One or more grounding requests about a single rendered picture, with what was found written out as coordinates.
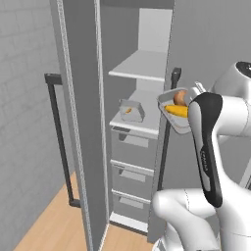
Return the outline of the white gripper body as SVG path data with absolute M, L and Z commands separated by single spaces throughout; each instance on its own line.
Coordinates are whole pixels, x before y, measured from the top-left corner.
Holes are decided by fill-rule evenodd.
M 199 81 L 195 81 L 194 86 L 188 90 L 188 96 L 190 98 L 195 98 L 204 92 L 206 92 L 206 89 L 204 88 L 203 84 Z

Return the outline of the brown onion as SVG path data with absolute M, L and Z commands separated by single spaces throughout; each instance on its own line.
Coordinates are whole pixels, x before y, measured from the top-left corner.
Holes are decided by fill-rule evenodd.
M 184 96 L 186 95 L 186 90 L 178 91 L 174 96 L 174 103 L 179 106 L 185 106 Z

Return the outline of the yellow corn cob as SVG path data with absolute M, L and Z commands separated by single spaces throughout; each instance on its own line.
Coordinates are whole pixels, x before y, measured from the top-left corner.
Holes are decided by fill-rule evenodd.
M 186 106 L 166 105 L 165 110 L 174 116 L 178 116 L 182 118 L 188 117 L 188 108 Z

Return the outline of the clear container with corn and onion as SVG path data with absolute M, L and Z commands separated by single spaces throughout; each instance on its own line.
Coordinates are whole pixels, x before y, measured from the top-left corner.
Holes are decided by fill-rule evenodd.
M 168 91 L 165 91 L 161 95 L 158 96 L 158 108 L 162 112 L 162 114 L 165 116 L 165 118 L 169 121 L 172 128 L 176 131 L 178 134 L 186 134 L 190 133 L 191 129 L 189 126 L 188 118 L 179 117 L 173 114 L 168 113 L 165 110 L 165 107 L 167 105 L 173 105 L 174 104 L 174 96 L 177 92 L 184 90 L 184 87 L 179 87 L 176 89 L 170 89 Z

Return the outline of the white freezer rack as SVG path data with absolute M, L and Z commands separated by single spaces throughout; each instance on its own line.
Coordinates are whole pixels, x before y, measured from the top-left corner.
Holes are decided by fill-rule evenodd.
M 109 75 L 165 81 L 167 54 L 137 50 L 109 71 Z
M 122 120 L 121 114 L 116 113 L 116 115 L 110 121 L 110 126 L 125 127 L 134 131 L 135 133 L 139 133 L 140 135 L 157 139 L 160 122 L 160 111 L 158 109 L 157 96 L 157 92 L 135 90 L 129 99 L 141 103 L 141 106 L 145 112 L 143 122 L 125 122 Z

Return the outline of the clear container with shrimp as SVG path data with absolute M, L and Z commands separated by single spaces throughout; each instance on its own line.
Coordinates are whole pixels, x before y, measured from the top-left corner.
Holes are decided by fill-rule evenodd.
M 131 108 L 131 112 L 126 114 L 125 111 Z M 142 105 L 138 101 L 134 100 L 120 100 L 120 114 L 123 121 L 142 123 L 145 117 L 145 112 Z

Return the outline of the grey freezer cabinet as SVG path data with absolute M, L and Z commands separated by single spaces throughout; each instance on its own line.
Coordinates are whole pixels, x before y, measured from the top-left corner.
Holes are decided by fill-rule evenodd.
M 148 223 L 114 212 L 110 121 L 120 112 L 121 99 L 130 100 L 135 90 L 157 92 L 159 96 L 165 82 L 113 76 L 109 71 L 137 50 L 163 52 L 168 58 L 174 4 L 175 0 L 100 0 L 109 222 L 141 233 L 148 231 Z

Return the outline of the grey freezer drawer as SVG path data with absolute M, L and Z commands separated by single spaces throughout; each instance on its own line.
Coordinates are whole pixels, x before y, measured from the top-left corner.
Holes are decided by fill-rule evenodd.
M 120 161 L 111 161 L 113 189 L 143 199 L 151 198 L 154 171 Z
M 154 169 L 157 138 L 149 133 L 113 126 L 112 159 L 146 169 Z
M 112 190 L 114 212 L 132 218 L 134 220 L 148 223 L 150 201 L 141 197 Z

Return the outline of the grey freezer door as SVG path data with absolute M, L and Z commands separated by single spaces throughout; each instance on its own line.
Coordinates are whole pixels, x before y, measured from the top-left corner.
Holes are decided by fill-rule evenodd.
M 97 0 L 49 0 L 72 143 L 87 251 L 107 229 Z

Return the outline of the grey fridge door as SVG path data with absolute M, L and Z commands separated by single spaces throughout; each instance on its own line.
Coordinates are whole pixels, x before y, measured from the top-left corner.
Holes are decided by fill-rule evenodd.
M 236 62 L 251 63 L 251 0 L 175 0 L 168 67 L 181 68 L 177 87 L 210 89 Z M 228 177 L 246 188 L 251 138 L 231 136 L 220 152 Z M 162 190 L 200 186 L 193 136 L 171 128 Z

